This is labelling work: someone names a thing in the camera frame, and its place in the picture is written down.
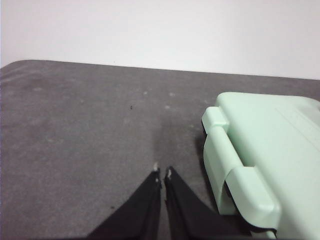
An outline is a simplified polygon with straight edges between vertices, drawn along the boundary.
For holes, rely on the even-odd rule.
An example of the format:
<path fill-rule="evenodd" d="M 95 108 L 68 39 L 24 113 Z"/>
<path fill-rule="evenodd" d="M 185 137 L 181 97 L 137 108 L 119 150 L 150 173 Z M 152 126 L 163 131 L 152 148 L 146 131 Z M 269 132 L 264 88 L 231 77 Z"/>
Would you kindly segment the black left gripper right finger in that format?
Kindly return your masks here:
<path fill-rule="evenodd" d="M 240 219 L 211 210 L 169 166 L 164 177 L 166 209 L 172 237 L 251 237 Z"/>

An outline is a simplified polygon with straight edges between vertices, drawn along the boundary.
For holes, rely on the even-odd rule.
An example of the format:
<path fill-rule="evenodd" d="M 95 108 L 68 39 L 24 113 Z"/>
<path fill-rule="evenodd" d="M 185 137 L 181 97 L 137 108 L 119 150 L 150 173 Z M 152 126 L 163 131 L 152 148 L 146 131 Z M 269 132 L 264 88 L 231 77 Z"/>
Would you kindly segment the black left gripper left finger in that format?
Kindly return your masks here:
<path fill-rule="evenodd" d="M 160 168 L 157 163 L 130 198 L 95 228 L 89 237 L 156 237 L 161 210 Z"/>

